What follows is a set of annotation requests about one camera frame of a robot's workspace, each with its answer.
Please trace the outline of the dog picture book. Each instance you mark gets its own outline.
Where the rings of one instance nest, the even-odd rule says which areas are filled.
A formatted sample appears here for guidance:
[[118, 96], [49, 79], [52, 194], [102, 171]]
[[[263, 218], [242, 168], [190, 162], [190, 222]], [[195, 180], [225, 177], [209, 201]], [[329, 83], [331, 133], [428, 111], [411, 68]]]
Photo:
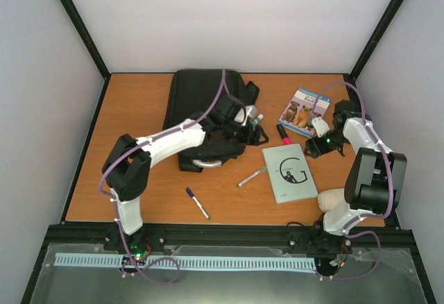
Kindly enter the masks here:
[[277, 123], [285, 128], [311, 138], [315, 128], [310, 119], [323, 118], [331, 104], [331, 99], [299, 87], [287, 104]]

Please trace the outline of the black student backpack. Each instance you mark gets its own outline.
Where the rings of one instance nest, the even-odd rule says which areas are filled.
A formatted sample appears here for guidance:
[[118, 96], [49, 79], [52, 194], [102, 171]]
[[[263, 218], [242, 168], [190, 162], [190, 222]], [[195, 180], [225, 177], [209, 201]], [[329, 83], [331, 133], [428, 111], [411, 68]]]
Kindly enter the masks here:
[[172, 128], [184, 120], [202, 120], [205, 131], [202, 144], [178, 152], [181, 171], [198, 172], [192, 160], [221, 160], [226, 163], [244, 153], [251, 144], [236, 143], [223, 138], [222, 125], [236, 123], [234, 118], [243, 107], [254, 105], [259, 87], [250, 81], [245, 83], [241, 74], [224, 69], [181, 69], [174, 73], [169, 90], [163, 129]]

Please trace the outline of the grey book with G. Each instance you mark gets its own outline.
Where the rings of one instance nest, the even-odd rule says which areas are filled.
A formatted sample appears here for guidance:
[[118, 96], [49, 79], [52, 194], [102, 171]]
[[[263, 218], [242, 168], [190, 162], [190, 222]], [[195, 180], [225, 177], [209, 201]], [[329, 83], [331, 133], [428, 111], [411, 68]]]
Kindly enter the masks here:
[[277, 204], [317, 197], [318, 191], [301, 145], [265, 148], [262, 155]]

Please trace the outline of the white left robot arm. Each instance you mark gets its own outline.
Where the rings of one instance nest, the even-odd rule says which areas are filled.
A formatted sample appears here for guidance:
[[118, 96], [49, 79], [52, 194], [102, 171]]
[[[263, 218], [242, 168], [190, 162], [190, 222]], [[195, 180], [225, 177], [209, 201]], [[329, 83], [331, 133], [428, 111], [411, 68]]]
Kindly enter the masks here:
[[255, 112], [255, 106], [226, 94], [205, 112], [195, 112], [159, 133], [138, 138], [125, 134], [117, 140], [103, 165], [99, 186], [109, 188], [106, 195], [115, 204], [122, 230], [119, 240], [127, 249], [137, 250], [144, 242], [140, 196], [151, 169], [176, 154], [200, 169], [220, 167], [246, 146], [267, 143]]

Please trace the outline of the white glue stick green cap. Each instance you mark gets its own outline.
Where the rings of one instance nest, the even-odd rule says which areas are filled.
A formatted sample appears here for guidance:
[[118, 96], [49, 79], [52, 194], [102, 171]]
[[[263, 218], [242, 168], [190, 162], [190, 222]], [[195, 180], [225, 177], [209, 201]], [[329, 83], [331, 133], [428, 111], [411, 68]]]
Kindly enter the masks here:
[[263, 119], [263, 114], [259, 114], [255, 119], [253, 119], [252, 121], [251, 121], [251, 124], [253, 125], [253, 126], [256, 126], [256, 125], [258, 125], [258, 123]]

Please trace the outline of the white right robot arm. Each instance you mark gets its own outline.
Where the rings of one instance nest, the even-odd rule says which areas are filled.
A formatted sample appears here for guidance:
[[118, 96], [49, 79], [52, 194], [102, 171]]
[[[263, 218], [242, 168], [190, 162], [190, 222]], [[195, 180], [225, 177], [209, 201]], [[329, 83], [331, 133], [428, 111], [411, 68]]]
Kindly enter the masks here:
[[407, 157], [392, 151], [377, 135], [370, 117], [353, 101], [336, 103], [333, 127], [320, 117], [312, 119], [316, 136], [305, 142], [304, 154], [318, 158], [350, 144], [355, 160], [345, 182], [343, 198], [324, 213], [317, 226], [329, 235], [344, 236], [367, 218], [389, 215], [396, 209], [407, 170]]

